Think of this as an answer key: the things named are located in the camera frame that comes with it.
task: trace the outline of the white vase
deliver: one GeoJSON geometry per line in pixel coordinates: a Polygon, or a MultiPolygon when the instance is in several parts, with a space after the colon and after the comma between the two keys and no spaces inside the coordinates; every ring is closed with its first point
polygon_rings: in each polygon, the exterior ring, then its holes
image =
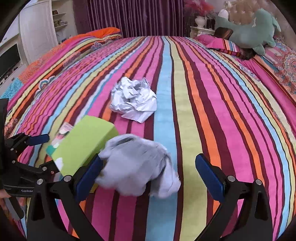
{"type": "Polygon", "coordinates": [[[203,28],[206,24],[206,20],[202,16],[197,16],[195,22],[199,28],[203,28]]]}

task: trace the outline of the green box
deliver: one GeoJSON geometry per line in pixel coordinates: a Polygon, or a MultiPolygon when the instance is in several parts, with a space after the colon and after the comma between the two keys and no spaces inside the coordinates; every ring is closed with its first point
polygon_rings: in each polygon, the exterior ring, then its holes
{"type": "Polygon", "coordinates": [[[87,165],[96,153],[104,149],[108,140],[118,135],[115,126],[94,116],[84,116],[58,148],[52,158],[63,176],[73,176],[87,165]]]}

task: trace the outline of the blue gripper pad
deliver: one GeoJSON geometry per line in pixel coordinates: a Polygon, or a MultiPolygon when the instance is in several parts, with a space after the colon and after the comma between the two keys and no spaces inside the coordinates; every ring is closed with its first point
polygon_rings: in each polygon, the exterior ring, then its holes
{"type": "Polygon", "coordinates": [[[224,185],[212,170],[204,155],[199,154],[195,158],[195,167],[212,198],[216,201],[224,201],[224,185]]]}
{"type": "Polygon", "coordinates": [[[94,185],[95,179],[103,169],[103,161],[97,156],[90,164],[80,181],[76,185],[75,200],[79,203],[87,198],[89,192],[94,185]]]}
{"type": "Polygon", "coordinates": [[[48,134],[43,134],[39,136],[34,136],[34,137],[29,137],[26,140],[26,144],[28,146],[36,146],[39,144],[43,144],[49,141],[49,135],[48,134]]]}

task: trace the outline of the silver screw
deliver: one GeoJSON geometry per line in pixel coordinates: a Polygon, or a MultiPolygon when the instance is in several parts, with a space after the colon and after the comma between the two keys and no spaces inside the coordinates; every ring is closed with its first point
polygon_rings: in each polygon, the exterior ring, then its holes
{"type": "Polygon", "coordinates": [[[65,182],[69,182],[69,181],[71,181],[71,179],[72,179],[72,177],[70,175],[67,175],[64,177],[65,182]]]}
{"type": "Polygon", "coordinates": [[[37,180],[38,185],[41,185],[42,183],[43,183],[43,179],[40,178],[40,179],[37,180]]]}
{"type": "Polygon", "coordinates": [[[259,179],[256,180],[256,183],[257,183],[258,185],[262,185],[262,181],[259,180],[259,179]]]}
{"type": "Polygon", "coordinates": [[[228,176],[227,179],[230,182],[234,182],[235,181],[235,177],[234,176],[228,176]]]}

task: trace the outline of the wardrobe door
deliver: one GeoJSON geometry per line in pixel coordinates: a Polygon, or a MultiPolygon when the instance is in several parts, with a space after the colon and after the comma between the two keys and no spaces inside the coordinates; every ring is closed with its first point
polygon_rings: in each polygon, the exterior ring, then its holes
{"type": "Polygon", "coordinates": [[[20,34],[29,64],[58,45],[51,1],[31,5],[20,12],[20,34]]]}

